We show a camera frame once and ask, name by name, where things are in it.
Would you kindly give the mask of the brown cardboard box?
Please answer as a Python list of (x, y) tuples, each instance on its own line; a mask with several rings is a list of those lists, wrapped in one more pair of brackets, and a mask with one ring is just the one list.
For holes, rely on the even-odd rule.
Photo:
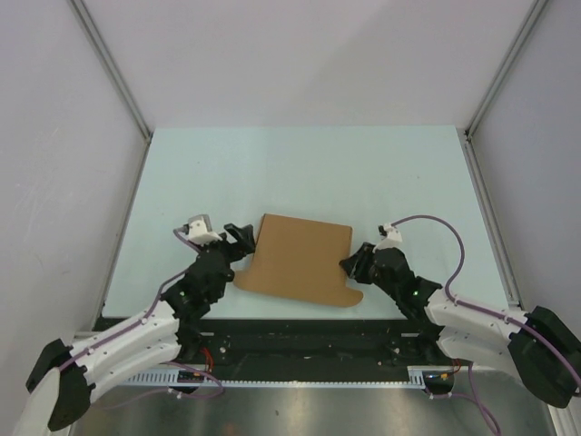
[(234, 285), (244, 291), (320, 305), (350, 308), (363, 293), (347, 285), (340, 261), (350, 255), (353, 230), (266, 213), (247, 269)]

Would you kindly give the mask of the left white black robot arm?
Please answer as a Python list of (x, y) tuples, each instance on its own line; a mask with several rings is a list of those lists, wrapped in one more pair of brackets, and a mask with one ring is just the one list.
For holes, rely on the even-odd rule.
[(135, 374), (199, 356), (200, 320), (234, 280), (232, 264), (254, 253), (253, 227), (228, 223), (216, 233), (208, 216), (197, 215), (173, 232), (195, 251), (193, 263), (164, 281), (152, 305), (133, 317), (71, 344), (47, 343), (25, 383), (29, 398), (16, 435), (63, 430)]

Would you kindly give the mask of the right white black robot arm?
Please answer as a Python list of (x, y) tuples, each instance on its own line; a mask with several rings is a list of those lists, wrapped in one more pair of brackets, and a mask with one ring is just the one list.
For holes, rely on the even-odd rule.
[(340, 268), (372, 284), (429, 334), (419, 355), (429, 364), (447, 357), (504, 372), (544, 403), (566, 408), (580, 393), (580, 341), (551, 310), (507, 311), (450, 297), (445, 287), (416, 275), (397, 248), (364, 243)]

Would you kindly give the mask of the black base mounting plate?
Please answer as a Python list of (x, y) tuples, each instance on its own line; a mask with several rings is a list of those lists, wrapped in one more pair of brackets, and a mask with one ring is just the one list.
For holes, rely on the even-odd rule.
[(476, 327), (443, 327), (407, 320), (202, 319), (177, 335), (190, 360), (201, 348), (221, 365), (246, 356), (319, 357), (441, 364), (449, 359), (487, 363), (526, 349), (530, 335), (501, 320)]

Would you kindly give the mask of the right aluminium frame post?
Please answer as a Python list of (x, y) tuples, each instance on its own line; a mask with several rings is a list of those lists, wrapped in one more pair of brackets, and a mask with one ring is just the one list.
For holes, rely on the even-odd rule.
[(549, 0), (535, 0), (527, 10), (521, 25), (517, 29), (516, 35), (503, 55), (490, 84), (480, 99), (475, 112), (470, 117), (468, 125), (464, 129), (464, 136), (468, 141), (471, 141), (478, 131), (479, 126), (497, 99), (509, 74), (516, 66), (518, 58), (524, 52), (543, 14), (551, 4), (552, 1)]

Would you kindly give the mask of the aluminium frame post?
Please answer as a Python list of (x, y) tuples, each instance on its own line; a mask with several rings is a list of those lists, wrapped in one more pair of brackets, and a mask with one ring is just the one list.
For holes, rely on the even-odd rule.
[(123, 106), (130, 115), (134, 126), (144, 141), (149, 144), (153, 137), (153, 131), (146, 122), (143, 111), (137, 104), (133, 92), (123, 77), (123, 73), (103, 38), (98, 24), (94, 20), (86, 2), (82, 0), (68, 0), (67, 4), (84, 32), (87, 41), (93, 48), (96, 58), (110, 80), (114, 91), (118, 94)]
[(478, 131), (479, 126), (497, 99), (509, 74), (516, 66), (518, 58), (524, 52), (543, 14), (551, 4), (552, 1), (549, 0), (535, 0), (527, 10), (521, 25), (517, 29), (516, 35), (503, 55), (490, 84), (480, 99), (475, 112), (470, 117), (468, 125), (464, 129), (464, 136), (468, 141), (471, 141)]

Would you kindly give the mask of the left aluminium frame post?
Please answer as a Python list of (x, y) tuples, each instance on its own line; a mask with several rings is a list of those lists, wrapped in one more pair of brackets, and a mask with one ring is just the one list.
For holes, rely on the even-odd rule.
[(149, 144), (153, 137), (153, 131), (146, 122), (143, 111), (137, 104), (133, 92), (123, 77), (123, 73), (103, 38), (98, 24), (94, 20), (86, 2), (82, 0), (68, 0), (67, 4), (84, 32), (87, 41), (93, 48), (96, 58), (110, 80), (114, 91), (118, 94), (123, 106), (130, 115), (134, 126), (144, 141)]

